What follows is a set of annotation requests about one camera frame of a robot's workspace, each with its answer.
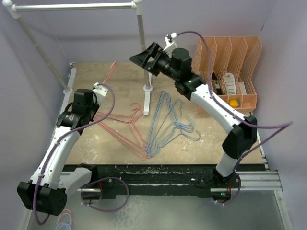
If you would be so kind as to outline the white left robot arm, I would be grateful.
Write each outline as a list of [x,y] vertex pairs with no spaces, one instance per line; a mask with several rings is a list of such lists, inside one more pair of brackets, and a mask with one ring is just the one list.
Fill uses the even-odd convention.
[[39,167],[29,181],[20,182],[17,187],[26,209],[58,216],[78,187],[97,186],[99,177],[92,172],[92,166],[81,167],[66,178],[61,177],[61,173],[73,146],[85,125],[94,120],[106,94],[104,88],[75,91],[73,102],[58,116],[54,138]]

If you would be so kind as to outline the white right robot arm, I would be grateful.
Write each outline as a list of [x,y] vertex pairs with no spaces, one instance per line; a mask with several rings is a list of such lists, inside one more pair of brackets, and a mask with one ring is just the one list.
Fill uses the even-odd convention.
[[209,85],[192,71],[192,58],[184,48],[175,48],[168,55],[153,42],[146,50],[131,56],[129,60],[155,76],[163,73],[173,79],[175,88],[181,95],[202,107],[221,125],[227,137],[222,144],[224,154],[215,168],[213,182],[217,187],[229,184],[230,175],[239,159],[257,140],[257,119],[236,111],[210,92]]

